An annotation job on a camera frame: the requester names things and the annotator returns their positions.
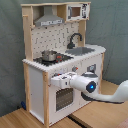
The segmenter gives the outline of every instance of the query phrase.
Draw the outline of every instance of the toy kitchen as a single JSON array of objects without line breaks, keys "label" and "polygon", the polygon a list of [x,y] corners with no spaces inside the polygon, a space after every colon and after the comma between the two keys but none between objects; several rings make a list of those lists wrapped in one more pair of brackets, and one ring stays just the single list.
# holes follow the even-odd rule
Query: toy kitchen
[{"label": "toy kitchen", "polygon": [[105,48],[85,44],[91,2],[22,4],[27,111],[49,127],[100,93]]}]

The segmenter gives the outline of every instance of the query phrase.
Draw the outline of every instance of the countertop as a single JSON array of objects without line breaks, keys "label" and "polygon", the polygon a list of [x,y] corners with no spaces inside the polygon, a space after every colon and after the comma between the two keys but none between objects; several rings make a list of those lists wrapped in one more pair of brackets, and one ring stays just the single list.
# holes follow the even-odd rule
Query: countertop
[{"label": "countertop", "polygon": [[27,59],[24,59],[23,62],[24,63],[27,63],[28,65],[31,65],[31,66],[33,66],[35,68],[38,68],[38,69],[40,69],[42,71],[48,72],[48,71],[50,71],[53,68],[58,68],[60,66],[66,65],[66,64],[75,63],[76,61],[81,61],[82,59],[86,59],[86,58],[90,58],[90,57],[99,55],[101,53],[104,53],[105,50],[106,50],[104,47],[101,47],[101,46],[98,46],[98,45],[89,45],[89,44],[86,44],[86,47],[87,48],[94,49],[95,51],[90,52],[90,53],[87,53],[87,54],[84,54],[82,56],[74,56],[74,55],[65,53],[65,50],[63,50],[63,51],[57,51],[58,53],[71,56],[71,57],[73,57],[73,59],[69,59],[67,61],[64,61],[64,62],[61,62],[61,63],[57,63],[57,64],[52,65],[52,66],[49,66],[49,67],[46,67],[46,66],[41,65],[41,64],[36,63],[36,62],[29,61]]},{"label": "countertop", "polygon": [[[112,95],[118,86],[111,82],[102,81],[101,93]],[[87,128],[116,128],[128,118],[128,101],[123,104],[91,102],[71,114],[75,120]]]}]

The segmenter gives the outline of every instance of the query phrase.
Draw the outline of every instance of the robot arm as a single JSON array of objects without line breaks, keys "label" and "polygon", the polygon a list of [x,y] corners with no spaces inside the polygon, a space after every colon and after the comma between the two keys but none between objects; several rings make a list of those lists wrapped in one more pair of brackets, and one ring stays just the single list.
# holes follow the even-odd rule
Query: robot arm
[{"label": "robot arm", "polygon": [[51,79],[51,84],[64,88],[75,88],[81,91],[81,96],[86,101],[99,101],[120,104],[128,100],[128,80],[122,82],[113,95],[98,93],[98,76],[86,72],[82,76],[75,72],[65,73]]}]

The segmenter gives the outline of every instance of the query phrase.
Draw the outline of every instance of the stovetop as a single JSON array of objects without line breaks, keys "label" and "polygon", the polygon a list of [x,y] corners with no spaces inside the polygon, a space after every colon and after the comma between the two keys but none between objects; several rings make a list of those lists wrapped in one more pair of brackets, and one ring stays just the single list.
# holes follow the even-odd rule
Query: stovetop
[{"label": "stovetop", "polygon": [[40,57],[40,58],[34,59],[34,62],[40,63],[40,64],[45,65],[45,66],[48,67],[48,66],[52,66],[52,65],[57,64],[57,63],[61,63],[61,62],[67,61],[69,59],[73,59],[73,57],[70,57],[70,56],[67,56],[67,55],[64,55],[64,54],[59,54],[59,55],[63,56],[62,60],[56,59],[54,61],[44,61],[42,59],[42,57]]}]

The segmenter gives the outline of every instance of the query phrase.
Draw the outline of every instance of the upper shelf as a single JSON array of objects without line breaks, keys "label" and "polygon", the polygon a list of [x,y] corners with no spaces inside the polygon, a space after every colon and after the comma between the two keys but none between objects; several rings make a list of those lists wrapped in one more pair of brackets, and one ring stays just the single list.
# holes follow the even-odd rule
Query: upper shelf
[{"label": "upper shelf", "polygon": [[44,5],[66,5],[66,4],[83,4],[83,3],[91,3],[91,2],[65,2],[65,3],[41,3],[41,4],[21,4],[24,6],[44,6]]},{"label": "upper shelf", "polygon": [[22,16],[31,28],[89,20],[91,2],[22,4]]}]

